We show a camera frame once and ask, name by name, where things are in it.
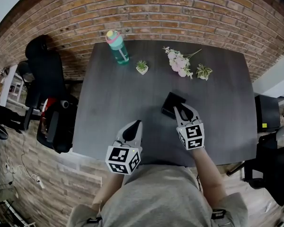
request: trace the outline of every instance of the black box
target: black box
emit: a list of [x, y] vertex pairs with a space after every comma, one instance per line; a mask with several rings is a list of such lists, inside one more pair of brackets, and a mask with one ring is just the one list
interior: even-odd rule
[[265, 95], [255, 97], [257, 131], [274, 132], [281, 126], [278, 99]]
[[169, 118], [176, 119], [174, 106], [185, 102], [186, 100], [184, 98], [170, 92], [167, 98], [165, 99], [165, 102], [161, 109], [161, 113], [168, 116]]

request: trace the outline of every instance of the black pants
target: black pants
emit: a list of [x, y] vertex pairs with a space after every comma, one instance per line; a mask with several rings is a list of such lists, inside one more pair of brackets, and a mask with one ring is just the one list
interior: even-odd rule
[[16, 130], [17, 132], [23, 130], [24, 116], [16, 112], [0, 106], [0, 124]]

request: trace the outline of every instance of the shirt sleeve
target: shirt sleeve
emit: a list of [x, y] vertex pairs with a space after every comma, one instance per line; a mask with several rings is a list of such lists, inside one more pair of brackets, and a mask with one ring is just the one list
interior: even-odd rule
[[248, 221], [247, 206], [240, 193], [223, 198], [214, 210], [226, 210], [222, 219], [212, 219], [213, 226], [246, 227]]
[[97, 214], [92, 208], [80, 204], [72, 209], [66, 227], [99, 227], [100, 223], [88, 223], [88, 219], [96, 218]]

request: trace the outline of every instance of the table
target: table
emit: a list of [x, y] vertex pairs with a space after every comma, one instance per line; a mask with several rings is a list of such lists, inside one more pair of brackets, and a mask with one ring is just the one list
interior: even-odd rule
[[[143, 121], [143, 157], [193, 166], [178, 139], [176, 121], [161, 114], [168, 93], [194, 107], [204, 122], [205, 148], [215, 164], [255, 158], [257, 118], [252, 84], [243, 54], [182, 42], [126, 41], [130, 62], [120, 66], [106, 43], [96, 44], [83, 81], [75, 123], [73, 152], [105, 160], [107, 147], [127, 123]], [[199, 63], [213, 69], [208, 81], [182, 78], [169, 66], [162, 49], [190, 54], [191, 70]], [[145, 75], [136, 71], [145, 60]]]

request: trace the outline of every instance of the flower bouquet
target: flower bouquet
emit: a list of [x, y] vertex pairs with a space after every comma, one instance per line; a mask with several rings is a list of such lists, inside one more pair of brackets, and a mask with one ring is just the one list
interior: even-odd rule
[[164, 47], [165, 53], [168, 54], [169, 58], [169, 64], [171, 65], [171, 68], [178, 72], [179, 76], [181, 77], [190, 77], [190, 79], [193, 78], [193, 72], [190, 72], [189, 66], [189, 59], [197, 54], [202, 49], [198, 50], [195, 53], [188, 54], [188, 55], [182, 55], [180, 51], [175, 51], [173, 49], [169, 49], [169, 47]]

